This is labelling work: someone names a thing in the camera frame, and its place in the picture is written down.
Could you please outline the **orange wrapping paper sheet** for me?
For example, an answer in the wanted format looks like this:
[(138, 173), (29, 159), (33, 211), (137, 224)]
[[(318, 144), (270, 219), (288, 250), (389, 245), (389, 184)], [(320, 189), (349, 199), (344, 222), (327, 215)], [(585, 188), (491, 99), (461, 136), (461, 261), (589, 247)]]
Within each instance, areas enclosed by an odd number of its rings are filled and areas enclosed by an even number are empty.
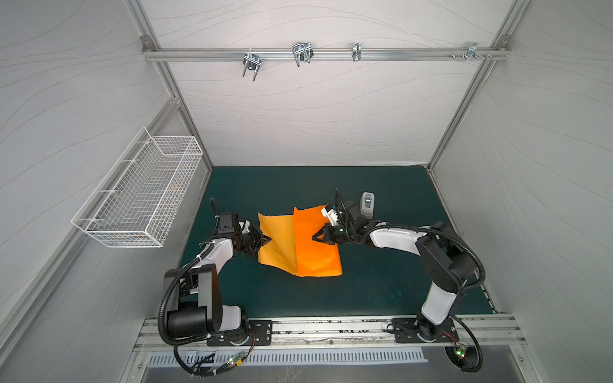
[(297, 277), (337, 277), (343, 274), (336, 244), (315, 241), (313, 235), (330, 220), (324, 205), (300, 210), (291, 215), (258, 214), (260, 230), (271, 241), (261, 247), (258, 262)]

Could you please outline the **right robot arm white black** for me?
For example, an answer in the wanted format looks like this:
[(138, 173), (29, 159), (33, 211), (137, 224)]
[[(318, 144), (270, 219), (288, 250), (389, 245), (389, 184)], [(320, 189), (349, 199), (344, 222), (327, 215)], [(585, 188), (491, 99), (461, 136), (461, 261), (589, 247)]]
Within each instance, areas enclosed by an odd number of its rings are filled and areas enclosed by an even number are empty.
[(455, 314), (458, 299), (481, 287), (486, 278), (485, 267), (476, 253), (443, 222), (429, 227), (378, 220), (326, 223), (311, 240), (328, 245), (363, 244), (419, 256), (432, 283), (410, 330), (424, 342), (435, 342), (442, 335), (445, 321)]

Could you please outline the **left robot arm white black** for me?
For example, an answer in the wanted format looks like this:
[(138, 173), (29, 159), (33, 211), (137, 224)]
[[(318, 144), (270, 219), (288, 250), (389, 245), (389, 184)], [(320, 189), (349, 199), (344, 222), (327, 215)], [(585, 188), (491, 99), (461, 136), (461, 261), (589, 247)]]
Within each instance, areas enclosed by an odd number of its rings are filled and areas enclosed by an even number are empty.
[(167, 271), (157, 314), (161, 339), (170, 346), (214, 337), (245, 342), (251, 330), (246, 310), (222, 303), (219, 274), (235, 253), (257, 255), (269, 242), (269, 236), (247, 221), (216, 229), (190, 263)]

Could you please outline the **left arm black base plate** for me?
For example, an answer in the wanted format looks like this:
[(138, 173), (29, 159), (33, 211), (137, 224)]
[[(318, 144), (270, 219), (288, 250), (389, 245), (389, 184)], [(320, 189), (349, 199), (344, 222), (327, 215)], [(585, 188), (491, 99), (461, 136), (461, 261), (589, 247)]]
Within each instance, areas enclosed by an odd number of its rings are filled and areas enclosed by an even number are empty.
[(240, 346), (270, 346), (273, 321), (250, 320), (246, 328), (226, 330), (214, 334), (207, 340), (207, 346), (240, 347)]

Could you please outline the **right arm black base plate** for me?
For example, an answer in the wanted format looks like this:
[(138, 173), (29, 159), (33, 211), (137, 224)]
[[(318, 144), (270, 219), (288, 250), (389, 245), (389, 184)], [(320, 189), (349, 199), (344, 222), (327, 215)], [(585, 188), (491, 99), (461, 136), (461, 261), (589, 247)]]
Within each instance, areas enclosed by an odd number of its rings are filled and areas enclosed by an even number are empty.
[(454, 343), (459, 341), (458, 332), (451, 317), (440, 325), (434, 325), (422, 317), (391, 319), (386, 330), (394, 335), (396, 343)]

